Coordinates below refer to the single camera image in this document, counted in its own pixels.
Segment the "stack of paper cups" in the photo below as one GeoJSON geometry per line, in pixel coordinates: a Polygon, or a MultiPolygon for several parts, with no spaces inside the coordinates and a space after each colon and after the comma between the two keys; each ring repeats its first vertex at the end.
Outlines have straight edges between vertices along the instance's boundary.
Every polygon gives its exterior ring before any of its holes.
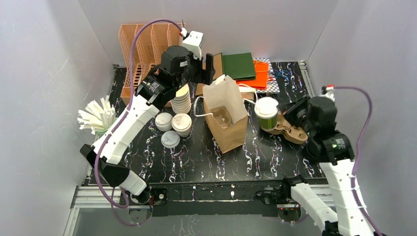
{"type": "Polygon", "coordinates": [[[171,100],[171,106],[176,114],[187,114],[190,112],[191,97],[188,84],[176,92],[175,98],[171,100]]]}

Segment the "single white lid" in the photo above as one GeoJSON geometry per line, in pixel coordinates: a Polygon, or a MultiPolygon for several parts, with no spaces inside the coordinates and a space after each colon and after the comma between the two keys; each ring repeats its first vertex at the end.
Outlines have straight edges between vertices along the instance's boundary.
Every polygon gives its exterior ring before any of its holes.
{"type": "Polygon", "coordinates": [[[176,114],[172,119],[172,127],[178,130],[184,130],[191,127],[192,120],[188,114],[179,113],[176,114]]]}
{"type": "Polygon", "coordinates": [[[262,119],[273,118],[278,113],[278,101],[272,97],[259,98],[254,106],[257,117],[262,119]]]}

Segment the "cardboard two-cup carrier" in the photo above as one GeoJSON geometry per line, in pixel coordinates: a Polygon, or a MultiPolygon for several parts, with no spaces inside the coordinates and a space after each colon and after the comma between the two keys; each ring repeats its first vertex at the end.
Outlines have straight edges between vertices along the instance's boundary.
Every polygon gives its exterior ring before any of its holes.
{"type": "Polygon", "coordinates": [[[273,129],[267,130],[263,127],[261,129],[272,135],[282,135],[287,141],[298,145],[304,144],[308,139],[301,128],[291,126],[281,114],[277,115],[277,123],[273,129]]]}

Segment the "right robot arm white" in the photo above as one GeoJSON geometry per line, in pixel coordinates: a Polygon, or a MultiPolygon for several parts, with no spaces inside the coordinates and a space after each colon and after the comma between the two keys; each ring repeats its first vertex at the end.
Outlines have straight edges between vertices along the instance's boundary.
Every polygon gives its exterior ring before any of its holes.
{"type": "Polygon", "coordinates": [[[278,110],[290,125],[307,134],[308,142],[303,149],[306,159],[324,171],[336,210],[325,204],[301,176],[284,178],[279,196],[300,204],[324,236],[381,236],[361,202],[353,172],[359,157],[355,156],[349,138],[336,130],[334,101],[323,96],[306,96],[278,105],[278,110]]]}

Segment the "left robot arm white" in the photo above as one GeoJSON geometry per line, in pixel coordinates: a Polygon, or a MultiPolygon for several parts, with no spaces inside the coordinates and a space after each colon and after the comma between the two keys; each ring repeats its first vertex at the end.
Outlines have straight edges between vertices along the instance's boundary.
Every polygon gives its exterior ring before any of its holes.
{"type": "Polygon", "coordinates": [[[134,196],[150,192],[147,182],[120,165],[120,161],[141,129],[175,98],[179,89],[190,82],[209,85],[213,81],[214,56],[194,56],[183,46],[168,47],[160,64],[142,79],[115,123],[92,145],[81,147],[80,153],[94,169],[95,177],[102,177],[111,187],[120,187],[134,196]]]}

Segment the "green paper cup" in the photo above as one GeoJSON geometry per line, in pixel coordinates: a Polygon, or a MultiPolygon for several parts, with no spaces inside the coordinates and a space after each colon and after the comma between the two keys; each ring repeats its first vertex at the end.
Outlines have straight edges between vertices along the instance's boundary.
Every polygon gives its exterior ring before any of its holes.
{"type": "Polygon", "coordinates": [[[254,112],[264,130],[273,130],[277,124],[278,101],[272,97],[258,99],[254,106],[254,112]]]}

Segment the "single paper cup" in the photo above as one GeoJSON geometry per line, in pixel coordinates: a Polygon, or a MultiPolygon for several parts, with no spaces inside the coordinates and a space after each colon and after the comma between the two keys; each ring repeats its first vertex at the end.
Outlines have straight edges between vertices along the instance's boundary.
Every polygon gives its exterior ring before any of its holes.
{"type": "Polygon", "coordinates": [[[188,114],[176,114],[172,119],[172,128],[181,137],[186,137],[191,132],[192,120],[188,114]]]}

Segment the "tan paper bag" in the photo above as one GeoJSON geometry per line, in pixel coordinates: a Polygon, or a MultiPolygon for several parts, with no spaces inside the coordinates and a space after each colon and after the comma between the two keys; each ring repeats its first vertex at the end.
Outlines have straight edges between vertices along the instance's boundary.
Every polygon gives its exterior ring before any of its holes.
{"type": "Polygon", "coordinates": [[[203,117],[222,153],[244,144],[248,124],[248,111],[240,88],[230,76],[221,75],[210,85],[202,87],[203,94],[193,103],[193,115],[203,117]]]}

